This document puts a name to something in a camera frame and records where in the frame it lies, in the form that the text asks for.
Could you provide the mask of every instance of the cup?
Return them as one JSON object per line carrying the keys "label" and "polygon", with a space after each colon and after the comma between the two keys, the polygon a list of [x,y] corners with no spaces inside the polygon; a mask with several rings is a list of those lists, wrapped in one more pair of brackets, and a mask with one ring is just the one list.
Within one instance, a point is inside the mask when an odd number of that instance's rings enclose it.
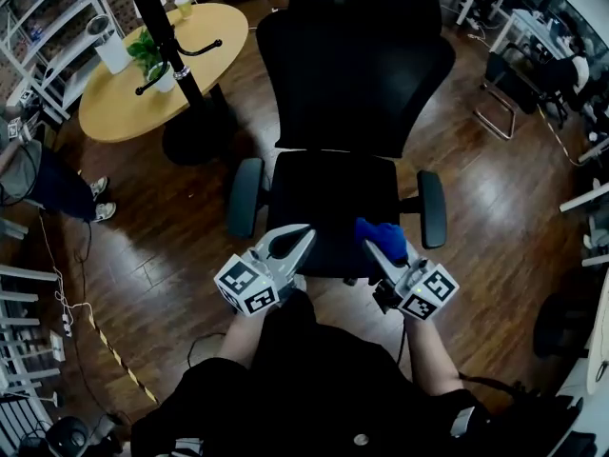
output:
{"label": "cup", "polygon": [[192,15],[192,0],[174,0],[173,3],[182,14],[182,18],[190,18],[190,15]]}

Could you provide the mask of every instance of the yellow and black tape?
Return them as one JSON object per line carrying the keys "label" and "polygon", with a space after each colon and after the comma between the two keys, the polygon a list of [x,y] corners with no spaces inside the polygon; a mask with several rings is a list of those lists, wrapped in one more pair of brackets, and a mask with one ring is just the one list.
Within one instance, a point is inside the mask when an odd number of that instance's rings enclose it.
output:
{"label": "yellow and black tape", "polygon": [[148,389],[146,386],[144,386],[144,383],[142,383],[135,376],[135,374],[133,374],[133,371],[128,367],[127,364],[125,364],[125,362],[123,361],[121,356],[118,354],[118,352],[116,350],[114,350],[114,347],[108,341],[108,338],[106,337],[104,332],[98,327],[97,323],[95,322],[92,312],[89,313],[88,321],[91,323],[91,326],[93,327],[93,329],[97,332],[97,335],[99,335],[99,338],[102,341],[102,344],[104,344],[107,347],[107,349],[110,351],[110,353],[114,356],[114,359],[116,359],[116,362],[119,364],[119,366],[125,370],[125,372],[131,378],[131,380],[139,387],[139,389],[141,389],[146,394],[146,396],[148,398],[150,398],[154,403],[156,403],[158,406],[160,406],[161,403],[156,398],[156,396],[154,394],[152,394],[152,391],[150,391],[150,389]]}

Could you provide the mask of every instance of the black and white marker cube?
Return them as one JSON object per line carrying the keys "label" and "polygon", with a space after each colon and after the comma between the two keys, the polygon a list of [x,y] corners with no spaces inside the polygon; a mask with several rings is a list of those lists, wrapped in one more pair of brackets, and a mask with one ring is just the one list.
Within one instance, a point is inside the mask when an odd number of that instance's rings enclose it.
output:
{"label": "black and white marker cube", "polygon": [[404,295],[398,308],[407,315],[429,320],[448,303],[458,289],[459,285],[448,271],[443,266],[436,265]]}
{"label": "black and white marker cube", "polygon": [[236,254],[213,280],[225,300],[245,316],[251,316],[279,301],[273,280]]}

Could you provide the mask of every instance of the button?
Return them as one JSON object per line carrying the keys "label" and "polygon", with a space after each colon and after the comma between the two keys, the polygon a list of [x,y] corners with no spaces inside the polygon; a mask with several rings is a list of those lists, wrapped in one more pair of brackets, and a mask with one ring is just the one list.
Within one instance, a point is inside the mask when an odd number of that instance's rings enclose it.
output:
{"label": "button", "polygon": [[366,445],[368,442],[370,442],[370,439],[367,435],[364,435],[363,433],[356,435],[353,439],[353,443],[359,447]]}

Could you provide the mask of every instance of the white flower pot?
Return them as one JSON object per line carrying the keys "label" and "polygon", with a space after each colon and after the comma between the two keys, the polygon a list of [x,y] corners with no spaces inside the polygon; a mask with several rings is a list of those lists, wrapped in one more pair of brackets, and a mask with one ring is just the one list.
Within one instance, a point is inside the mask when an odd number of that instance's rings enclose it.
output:
{"label": "white flower pot", "polygon": [[[148,73],[148,81],[150,80],[150,76],[153,74],[153,72],[157,69],[157,68],[162,68],[163,67],[163,63],[159,63],[158,65],[155,65],[154,67],[152,67],[150,69],[150,72]],[[167,93],[168,91],[171,91],[173,89],[173,87],[175,87],[175,79],[173,78],[173,68],[171,67],[171,65],[169,65],[169,69],[167,70],[167,72],[161,77],[161,79],[159,81],[157,81],[153,87],[156,88],[157,90],[159,90],[161,93]]]}

